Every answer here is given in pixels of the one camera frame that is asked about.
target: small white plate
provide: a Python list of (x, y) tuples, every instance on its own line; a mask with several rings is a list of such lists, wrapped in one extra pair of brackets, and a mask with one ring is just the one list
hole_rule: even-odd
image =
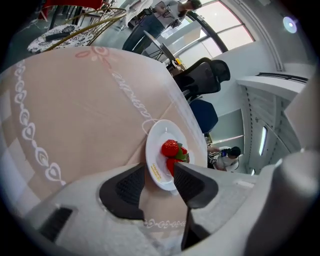
[[(188, 150), (186, 137), (179, 127), (170, 120), (160, 120), (153, 125), (146, 139), (145, 158), (155, 184), (163, 190), (174, 191), (176, 186), (174, 178), (167, 168), (167, 157), (161, 153), (161, 147), (167, 140), (178, 141)], [(194, 160), (192, 155), (190, 164), (193, 164)]]

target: light fixture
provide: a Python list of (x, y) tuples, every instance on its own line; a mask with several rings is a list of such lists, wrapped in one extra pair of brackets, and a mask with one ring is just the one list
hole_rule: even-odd
[(266, 144), (266, 138), (267, 138), (267, 128), (262, 127), (262, 136), (261, 136), (261, 142), (260, 142), (260, 148), (259, 148), (259, 154), (262, 156), (262, 153), (264, 152), (265, 144)]
[(284, 28), (294, 34), (297, 32), (297, 26), (296, 26), (296, 23), (294, 22), (294, 20), (290, 17), (284, 17), (283, 18), (283, 25), (284, 25)]

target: beige tablecloth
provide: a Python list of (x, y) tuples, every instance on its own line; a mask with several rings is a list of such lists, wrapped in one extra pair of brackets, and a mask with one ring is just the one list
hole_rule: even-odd
[[(34, 55), (1, 74), (0, 170), (17, 215), (85, 175), (145, 162), (148, 131), (175, 122), (195, 164), (207, 165), (198, 123), (165, 66), (135, 53), (73, 47)], [(180, 237), (180, 195), (145, 173), (140, 206), (154, 237)]]

